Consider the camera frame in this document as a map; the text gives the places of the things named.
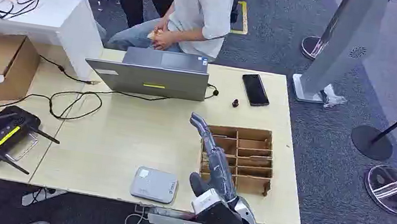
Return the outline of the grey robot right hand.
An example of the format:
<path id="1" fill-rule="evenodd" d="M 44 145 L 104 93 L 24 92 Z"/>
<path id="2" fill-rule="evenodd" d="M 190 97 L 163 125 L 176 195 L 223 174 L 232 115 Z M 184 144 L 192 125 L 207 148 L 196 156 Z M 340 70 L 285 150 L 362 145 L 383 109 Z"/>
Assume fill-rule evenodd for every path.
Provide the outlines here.
<path id="1" fill-rule="evenodd" d="M 221 197 L 228 203 L 237 198 L 237 191 L 232 181 L 226 154 L 223 148 L 215 144 L 213 135 L 204 119 L 191 113 L 190 123 L 194 126 L 203 140 L 204 148 L 207 153 L 210 179 L 204 179 L 196 172 L 190 174 L 190 185 L 196 197 L 201 196 L 208 189 L 215 189 Z"/>

